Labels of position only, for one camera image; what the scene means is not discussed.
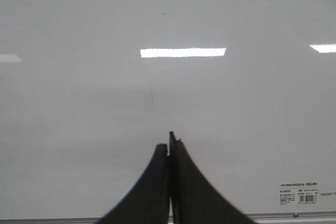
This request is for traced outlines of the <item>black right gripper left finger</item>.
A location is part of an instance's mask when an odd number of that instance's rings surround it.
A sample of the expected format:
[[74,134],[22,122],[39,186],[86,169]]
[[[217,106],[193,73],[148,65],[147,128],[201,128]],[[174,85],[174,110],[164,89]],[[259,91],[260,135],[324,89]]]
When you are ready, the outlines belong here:
[[168,223],[169,211],[169,157],[158,144],[140,178],[97,223]]

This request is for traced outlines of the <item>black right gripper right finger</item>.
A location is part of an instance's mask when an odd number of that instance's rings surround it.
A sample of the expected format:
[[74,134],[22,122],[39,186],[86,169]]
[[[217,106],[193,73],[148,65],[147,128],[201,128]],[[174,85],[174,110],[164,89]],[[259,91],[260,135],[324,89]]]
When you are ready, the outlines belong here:
[[254,223],[205,178],[182,140],[170,136],[170,194],[174,223]]

